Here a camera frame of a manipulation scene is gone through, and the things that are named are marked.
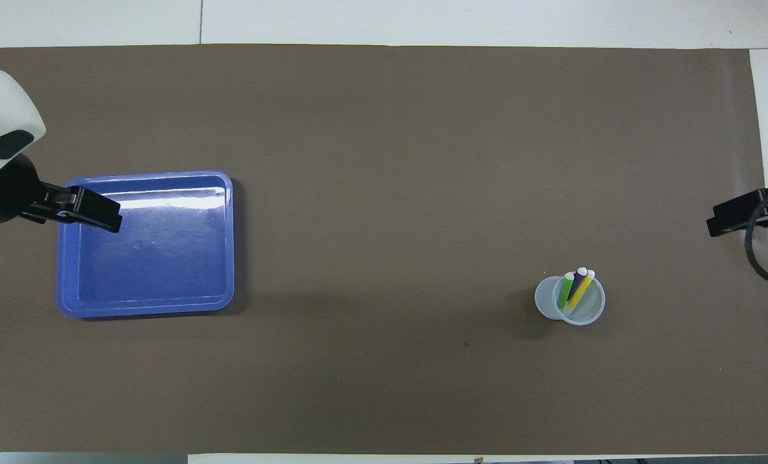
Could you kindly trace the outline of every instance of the black cable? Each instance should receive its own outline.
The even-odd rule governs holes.
[[[756,227],[756,221],[759,220],[759,217],[767,206],[768,194],[761,202],[759,202],[756,208],[753,208],[753,212],[751,213],[749,220],[747,220],[747,226],[745,227],[744,240],[745,255],[747,256],[747,261],[750,262],[750,267],[752,267],[753,270],[766,281],[768,281],[768,271],[764,270],[759,265],[759,261],[756,260],[756,255],[753,254],[753,228]]]

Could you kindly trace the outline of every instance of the clear plastic cup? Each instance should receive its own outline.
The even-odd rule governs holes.
[[[573,325],[592,324],[596,319],[599,319],[604,311],[604,288],[602,284],[593,279],[576,308],[567,314],[567,305],[564,306],[564,311],[559,311],[558,306],[555,305],[563,280],[563,276],[547,277],[536,287],[536,308],[541,314],[552,320],[564,320],[564,322]]]

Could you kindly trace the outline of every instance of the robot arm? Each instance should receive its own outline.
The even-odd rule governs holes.
[[[46,126],[26,92],[0,71],[0,223],[15,217],[43,224],[80,222],[118,232],[120,205],[83,187],[41,182],[21,151],[46,134]]]
[[[756,273],[768,281],[768,271],[762,268],[753,253],[753,230],[757,227],[768,229],[768,189],[750,191],[713,208],[713,217],[707,220],[711,237],[744,230],[744,249],[747,261]]]

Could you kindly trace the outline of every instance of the marker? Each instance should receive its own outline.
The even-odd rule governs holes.
[[[570,289],[573,288],[573,273],[564,274],[564,278],[561,279],[561,290],[559,291],[559,299],[555,301],[555,305],[559,309],[564,309],[564,304],[567,303],[567,295],[570,294]]]
[[[596,273],[594,273],[594,271],[588,271],[587,277],[584,277],[581,285],[579,285],[579,288],[576,289],[576,293],[573,293],[573,296],[570,297],[569,302],[567,302],[567,305],[570,307],[570,312],[573,311],[573,308],[576,308],[579,300],[581,300],[582,296],[584,296],[584,292],[587,291],[588,287],[590,287],[590,282],[593,282],[593,277],[596,277]]]
[[[576,291],[579,290],[579,285],[582,285],[582,281],[584,281],[584,277],[587,277],[588,275],[588,268],[587,267],[580,267],[576,269],[575,272],[575,282],[573,283],[573,289],[570,290],[570,294],[567,295],[567,299],[573,298],[573,295],[575,295]]]

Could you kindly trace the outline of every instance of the white table surface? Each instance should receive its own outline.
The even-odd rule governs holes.
[[[0,0],[0,47],[198,43],[751,49],[768,187],[768,0]],[[189,462],[419,464],[478,457],[221,454]]]

